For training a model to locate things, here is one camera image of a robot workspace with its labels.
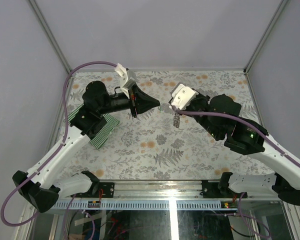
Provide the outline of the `metal key ring disc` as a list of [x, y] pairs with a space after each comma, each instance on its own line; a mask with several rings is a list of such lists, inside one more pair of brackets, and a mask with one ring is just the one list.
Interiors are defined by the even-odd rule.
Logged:
[[180, 120], [181, 120], [181, 115], [177, 111], [175, 111], [172, 123], [173, 123], [173, 126], [177, 129], [180, 127]]

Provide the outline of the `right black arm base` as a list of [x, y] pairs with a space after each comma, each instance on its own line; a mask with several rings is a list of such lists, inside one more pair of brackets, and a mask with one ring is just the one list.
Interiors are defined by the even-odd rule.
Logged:
[[235, 193], [229, 188], [229, 180], [232, 172], [223, 172], [219, 180], [202, 180], [200, 195], [204, 199], [233, 198]]

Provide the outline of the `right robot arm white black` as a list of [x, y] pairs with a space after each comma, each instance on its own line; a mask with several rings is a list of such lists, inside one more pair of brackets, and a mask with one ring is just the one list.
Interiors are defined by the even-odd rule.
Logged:
[[216, 141], [224, 141], [231, 151], [249, 156], [273, 170], [265, 175], [242, 175], [226, 172], [218, 184], [223, 197], [232, 194], [276, 196], [300, 206], [300, 159], [284, 149], [257, 122], [240, 117], [242, 106], [222, 94], [213, 98], [197, 94], [183, 114], [200, 124]]

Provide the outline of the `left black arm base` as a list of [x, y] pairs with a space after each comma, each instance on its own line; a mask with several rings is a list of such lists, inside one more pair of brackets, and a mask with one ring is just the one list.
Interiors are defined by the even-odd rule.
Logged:
[[91, 181], [91, 186], [87, 192], [82, 194], [83, 198], [113, 198], [115, 191], [114, 182], [103, 182], [100, 181], [93, 173], [84, 171], [85, 174]]

